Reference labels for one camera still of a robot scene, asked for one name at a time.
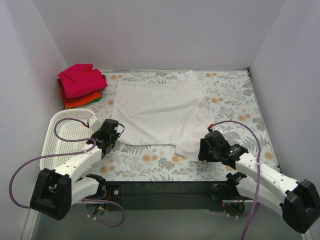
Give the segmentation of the white t shirt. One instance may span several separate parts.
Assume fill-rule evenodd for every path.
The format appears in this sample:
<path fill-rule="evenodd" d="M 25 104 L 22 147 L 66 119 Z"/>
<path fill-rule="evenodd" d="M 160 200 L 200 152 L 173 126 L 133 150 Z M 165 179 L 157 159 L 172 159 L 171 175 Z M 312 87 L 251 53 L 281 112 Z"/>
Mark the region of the white t shirt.
<path fill-rule="evenodd" d="M 207 96 L 192 70 L 173 83 L 120 81 L 111 115 L 125 127 L 120 142 L 171 145 L 177 155 L 198 160 L 200 140 L 214 122 Z"/>

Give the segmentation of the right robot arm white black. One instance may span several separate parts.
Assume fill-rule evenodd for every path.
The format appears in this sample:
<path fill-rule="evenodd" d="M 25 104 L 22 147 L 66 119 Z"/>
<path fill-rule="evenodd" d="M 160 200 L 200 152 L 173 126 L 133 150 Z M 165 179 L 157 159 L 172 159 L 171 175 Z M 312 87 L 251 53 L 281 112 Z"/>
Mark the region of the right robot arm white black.
<path fill-rule="evenodd" d="M 220 162 L 236 172 L 226 175 L 226 181 L 213 186 L 210 194 L 222 200 L 240 196 L 256 199 L 272 209 L 298 233 L 306 233 L 320 217 L 320 196 L 316 186 L 305 179 L 287 177 L 264 163 L 239 144 L 230 145 L 214 130 L 200 140 L 198 159 Z"/>

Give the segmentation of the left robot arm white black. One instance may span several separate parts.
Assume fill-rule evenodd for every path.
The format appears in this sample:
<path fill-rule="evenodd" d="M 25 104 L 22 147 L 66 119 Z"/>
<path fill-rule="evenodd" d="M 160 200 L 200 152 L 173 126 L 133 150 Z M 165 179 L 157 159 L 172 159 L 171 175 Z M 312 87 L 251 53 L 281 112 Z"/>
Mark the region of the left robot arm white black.
<path fill-rule="evenodd" d="M 44 168 L 38 174 L 30 200 L 30 208 L 55 220 L 62 220 L 71 206 L 84 198 L 103 200 L 107 196 L 105 179 L 95 174 L 82 174 L 100 161 L 116 145 L 121 136 L 120 123 L 106 119 L 101 126 L 84 139 L 83 150 L 72 154 L 71 158 L 60 166 Z"/>

